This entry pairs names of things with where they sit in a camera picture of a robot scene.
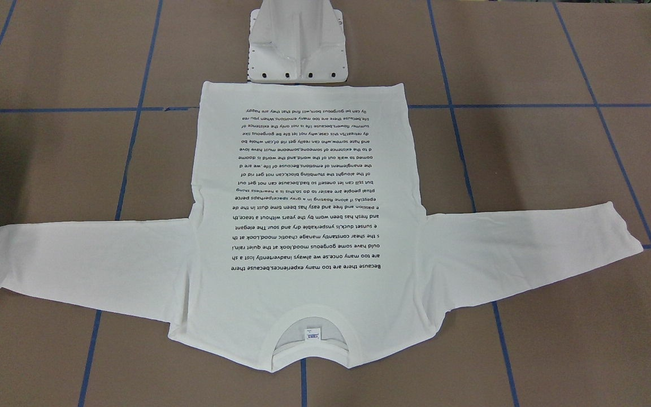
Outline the white long-sleeve printed shirt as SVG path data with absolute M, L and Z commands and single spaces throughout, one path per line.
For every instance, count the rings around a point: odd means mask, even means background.
M 376 361 L 643 250 L 610 202 L 427 215 L 403 85 L 206 82 L 197 124 L 188 218 L 0 227 L 0 288 L 274 373 Z

